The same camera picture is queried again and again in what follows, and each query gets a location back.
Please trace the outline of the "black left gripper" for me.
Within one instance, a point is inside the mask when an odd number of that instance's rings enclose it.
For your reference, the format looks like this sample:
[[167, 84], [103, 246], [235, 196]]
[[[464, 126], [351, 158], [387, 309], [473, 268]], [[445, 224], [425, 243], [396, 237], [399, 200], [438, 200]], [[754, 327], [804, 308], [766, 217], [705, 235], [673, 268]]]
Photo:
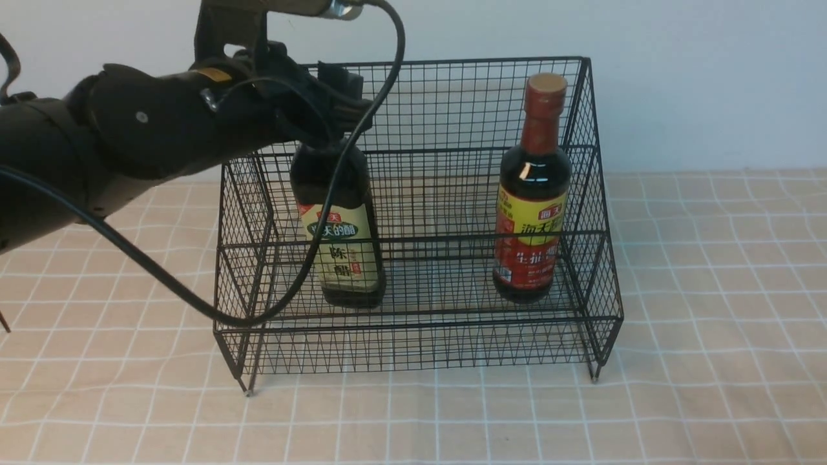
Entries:
[[292, 141], [330, 149], [357, 130], [374, 103], [362, 98], [359, 74], [318, 63], [313, 76], [281, 42], [233, 56], [199, 49], [191, 70], [192, 152], [251, 152]]

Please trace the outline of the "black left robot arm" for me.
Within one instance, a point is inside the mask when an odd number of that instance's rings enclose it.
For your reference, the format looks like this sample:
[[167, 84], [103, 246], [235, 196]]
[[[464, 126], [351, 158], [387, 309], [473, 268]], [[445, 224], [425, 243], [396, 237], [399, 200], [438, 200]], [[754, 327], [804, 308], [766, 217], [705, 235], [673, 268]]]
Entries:
[[2, 106], [2, 166], [33, 176], [103, 220], [153, 187], [268, 145], [325, 147], [370, 106], [343, 66], [299, 65], [271, 42], [258, 70], [245, 50], [150, 76], [107, 64], [64, 98]]

